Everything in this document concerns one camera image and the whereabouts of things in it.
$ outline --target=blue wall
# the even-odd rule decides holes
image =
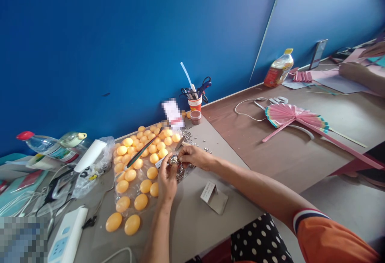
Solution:
[[[188,85],[181,61],[195,85],[213,78],[211,101],[248,87],[274,2],[0,1],[0,156],[26,152],[24,130],[120,137],[160,121],[160,101]],[[383,0],[337,1],[279,0],[252,85],[286,47],[303,65],[316,41],[329,38],[331,52],[384,22]]]
[[[373,39],[385,26],[385,0],[278,0],[250,85],[294,48],[294,66],[310,64],[315,44],[328,39],[323,57]]]

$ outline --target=paper fan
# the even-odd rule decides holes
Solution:
[[[312,129],[313,131],[317,132],[321,136],[324,136],[326,139],[336,144],[341,149],[349,152],[354,157],[369,164],[370,166],[377,169],[383,168],[380,164],[374,162],[373,160],[370,160],[368,157],[365,157],[359,152],[353,150],[352,148],[344,145],[343,143],[327,135],[326,133],[329,130],[328,122],[326,122],[320,115],[317,115],[316,113],[313,113],[310,110],[306,110],[294,105],[278,103],[278,104],[269,105],[266,108],[265,113],[266,113],[267,119],[278,129],[273,133],[271,133],[266,138],[264,138],[262,140],[262,142],[264,143],[267,142],[272,136],[277,134],[279,131],[287,127],[289,124],[291,124],[294,121],[297,121],[305,125],[306,127]]]

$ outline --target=red bottle cap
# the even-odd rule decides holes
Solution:
[[[32,138],[35,134],[33,132],[30,132],[30,131],[25,131],[25,132],[22,132],[21,134],[18,134],[16,139],[20,140],[20,141],[26,141],[30,138]]]

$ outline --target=power strip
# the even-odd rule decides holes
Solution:
[[[81,207],[63,218],[48,254],[49,263],[73,263],[88,209]]]

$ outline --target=striped sleeve cuff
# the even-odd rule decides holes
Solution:
[[[297,235],[298,226],[300,225],[301,221],[310,217],[322,217],[322,218],[330,219],[328,216],[326,216],[324,213],[321,213],[318,210],[314,210],[314,209],[299,210],[294,215],[294,218],[293,218],[293,229],[294,229],[295,235]]]

